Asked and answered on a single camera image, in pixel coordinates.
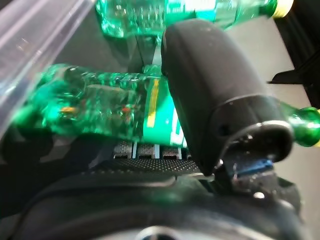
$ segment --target yellow bottle cap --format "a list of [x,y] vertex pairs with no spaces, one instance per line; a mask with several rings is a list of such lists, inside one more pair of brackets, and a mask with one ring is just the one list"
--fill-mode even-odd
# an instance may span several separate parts
[[285,17],[289,13],[293,3],[294,3],[294,0],[278,0],[276,4],[275,12],[272,17],[273,18]]

